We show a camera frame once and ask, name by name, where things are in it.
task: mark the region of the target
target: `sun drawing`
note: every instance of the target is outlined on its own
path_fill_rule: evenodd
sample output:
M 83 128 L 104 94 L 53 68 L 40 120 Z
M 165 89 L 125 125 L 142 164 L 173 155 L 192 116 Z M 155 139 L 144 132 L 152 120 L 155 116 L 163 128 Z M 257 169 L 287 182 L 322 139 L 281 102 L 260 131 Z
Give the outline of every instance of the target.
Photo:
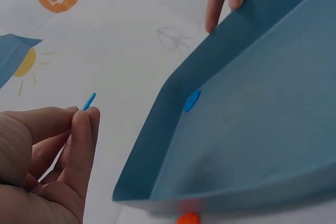
M 43 53 L 42 55 L 51 55 L 53 53 L 54 52 L 46 52 L 46 53 Z M 15 77 L 22 78 L 20 88 L 19 88 L 19 92 L 18 92 L 19 96 L 21 94 L 23 83 L 24 83 L 24 78 L 23 77 L 30 72 L 30 70 L 34 66 L 35 62 L 36 62 L 36 50 L 34 48 L 30 48 L 30 50 L 26 54 L 25 59 L 22 61 L 21 65 L 18 67 L 18 69 L 13 74 Z M 41 61 L 38 64 L 39 65 L 49 65 L 50 62 Z M 32 77 L 32 80 L 33 80 L 34 84 L 36 85 L 37 80 L 36 80 L 36 76 L 33 72 L 31 73 L 31 77 Z
M 14 76 L 21 78 L 18 95 L 21 94 L 26 76 L 30 75 L 34 84 L 37 78 L 32 67 L 49 65 L 49 61 L 37 61 L 35 46 L 41 43 L 41 39 L 20 37 L 14 34 L 0 36 L 0 89 Z M 46 52 L 41 55 L 51 55 L 54 52 Z

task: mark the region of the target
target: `folded blue paper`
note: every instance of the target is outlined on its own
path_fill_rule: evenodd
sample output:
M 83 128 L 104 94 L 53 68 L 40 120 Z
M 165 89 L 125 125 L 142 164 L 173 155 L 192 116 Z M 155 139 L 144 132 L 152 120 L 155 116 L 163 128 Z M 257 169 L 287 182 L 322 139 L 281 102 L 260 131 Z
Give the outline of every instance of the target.
M 335 191 L 333 1 L 246 0 L 232 12 L 162 87 L 113 200 L 177 214 Z

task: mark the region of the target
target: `blue graduation cap drawing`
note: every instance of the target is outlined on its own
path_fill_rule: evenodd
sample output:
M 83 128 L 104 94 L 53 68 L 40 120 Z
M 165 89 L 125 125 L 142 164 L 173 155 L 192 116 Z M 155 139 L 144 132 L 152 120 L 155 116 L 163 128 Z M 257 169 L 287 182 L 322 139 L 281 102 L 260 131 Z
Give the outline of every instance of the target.
M 29 50 L 41 41 L 13 34 L 0 36 L 0 88 L 13 76 Z

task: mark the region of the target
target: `table surface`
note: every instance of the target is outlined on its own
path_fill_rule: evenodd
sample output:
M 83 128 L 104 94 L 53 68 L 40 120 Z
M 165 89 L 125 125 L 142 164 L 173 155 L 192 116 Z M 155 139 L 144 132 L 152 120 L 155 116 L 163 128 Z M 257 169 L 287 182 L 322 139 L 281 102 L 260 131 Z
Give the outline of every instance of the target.
M 1 110 L 82 106 L 101 110 L 85 223 L 168 224 L 111 200 L 164 81 L 206 37 L 206 0 L 79 0 L 51 12 L 38 0 L 0 0 L 0 35 L 41 39 L 36 62 L 0 89 Z M 222 17 L 229 13 L 226 7 Z M 268 214 L 205 216 L 203 223 L 334 223 L 336 201 Z

